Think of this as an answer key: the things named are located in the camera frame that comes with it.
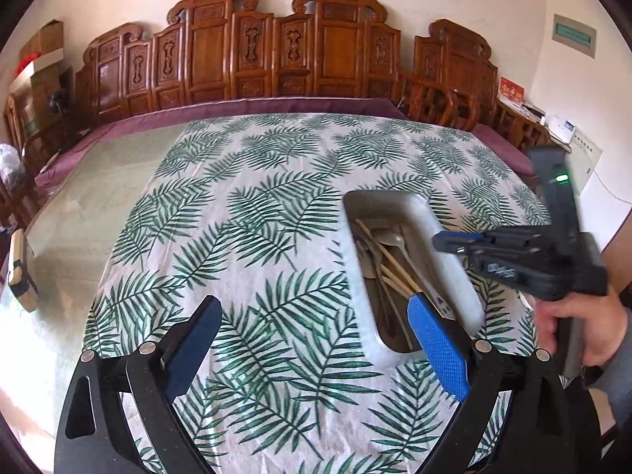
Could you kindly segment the person's right hand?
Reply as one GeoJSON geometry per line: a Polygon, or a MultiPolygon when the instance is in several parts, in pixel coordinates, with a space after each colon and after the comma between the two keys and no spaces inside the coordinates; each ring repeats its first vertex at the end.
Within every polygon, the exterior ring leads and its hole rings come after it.
{"type": "Polygon", "coordinates": [[[628,330],[628,313],[612,286],[605,296],[570,293],[556,302],[536,300],[534,323],[538,344],[549,353],[557,350],[555,332],[562,319],[582,321],[583,364],[603,366],[609,362],[623,343],[628,330]]]}

